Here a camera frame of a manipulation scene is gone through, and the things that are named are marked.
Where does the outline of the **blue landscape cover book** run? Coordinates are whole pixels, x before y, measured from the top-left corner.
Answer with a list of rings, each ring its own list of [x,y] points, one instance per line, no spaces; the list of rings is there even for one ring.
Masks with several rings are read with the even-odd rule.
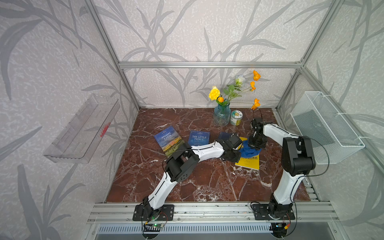
[[[154,138],[167,158],[169,158],[180,145],[185,143],[179,133],[172,126],[156,134]]]

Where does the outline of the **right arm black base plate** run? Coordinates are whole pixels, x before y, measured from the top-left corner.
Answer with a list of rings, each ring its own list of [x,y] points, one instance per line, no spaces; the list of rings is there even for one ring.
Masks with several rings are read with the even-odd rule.
[[[272,210],[270,210],[269,204],[251,203],[251,209],[254,213],[255,220],[265,221],[295,220],[296,216],[292,206],[292,204],[283,205],[282,207],[272,207]]]

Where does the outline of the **blue cleaning cloth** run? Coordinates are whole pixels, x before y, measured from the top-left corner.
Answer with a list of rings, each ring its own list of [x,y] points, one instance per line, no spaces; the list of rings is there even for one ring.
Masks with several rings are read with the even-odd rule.
[[[248,140],[245,140],[245,141],[243,141],[243,145],[239,151],[241,153],[241,158],[250,159],[250,158],[253,158],[255,156],[258,156],[262,150],[261,149],[257,150],[257,149],[249,147]]]

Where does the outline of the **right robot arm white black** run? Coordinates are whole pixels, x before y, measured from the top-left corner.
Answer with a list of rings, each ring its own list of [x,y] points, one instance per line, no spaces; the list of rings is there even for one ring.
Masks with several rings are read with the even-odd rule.
[[[276,124],[262,122],[260,118],[252,119],[251,130],[253,133],[248,138],[250,148],[266,148],[268,138],[282,146],[283,175],[267,206],[270,218],[278,220],[292,210],[300,183],[316,167],[312,141],[309,137],[292,134]]]

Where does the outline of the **dark navy book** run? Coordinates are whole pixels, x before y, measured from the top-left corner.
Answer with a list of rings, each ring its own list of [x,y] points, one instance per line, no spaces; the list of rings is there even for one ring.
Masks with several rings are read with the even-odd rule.
[[[218,137],[218,141],[225,141],[228,140],[233,133],[227,133],[227,132],[221,132]]]

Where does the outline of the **yellow cover book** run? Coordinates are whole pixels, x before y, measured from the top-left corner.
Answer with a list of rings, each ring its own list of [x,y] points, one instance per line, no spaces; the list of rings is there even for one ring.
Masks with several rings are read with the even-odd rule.
[[[247,138],[243,138],[243,137],[240,137],[240,139],[242,141],[248,140]],[[235,163],[235,165],[238,167],[244,167],[244,168],[248,168],[248,169],[252,169],[252,170],[259,170],[260,169],[260,162],[259,162],[260,156],[259,155],[255,156],[253,158],[250,158],[250,159],[240,158],[240,160],[237,163]]]

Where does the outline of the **blue Little Prince book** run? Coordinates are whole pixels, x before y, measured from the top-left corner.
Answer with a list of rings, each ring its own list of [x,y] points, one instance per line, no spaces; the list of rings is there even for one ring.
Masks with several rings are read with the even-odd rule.
[[[191,131],[188,144],[190,146],[203,146],[210,142],[210,133],[202,131]]]

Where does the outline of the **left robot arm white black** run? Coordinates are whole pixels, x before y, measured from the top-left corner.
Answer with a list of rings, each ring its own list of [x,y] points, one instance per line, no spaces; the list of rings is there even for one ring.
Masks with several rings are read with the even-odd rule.
[[[143,199],[145,211],[147,213],[159,211],[173,188],[186,180],[198,163],[210,159],[239,162],[242,144],[240,137],[232,134],[228,139],[217,139],[207,145],[190,146],[187,143],[180,145],[167,159],[160,183],[149,196]]]

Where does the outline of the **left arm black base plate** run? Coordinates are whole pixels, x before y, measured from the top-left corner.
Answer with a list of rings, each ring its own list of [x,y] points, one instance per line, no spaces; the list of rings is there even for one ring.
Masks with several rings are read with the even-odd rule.
[[[174,218],[174,205],[163,205],[153,210],[150,205],[137,205],[134,210],[133,221],[172,221]]]

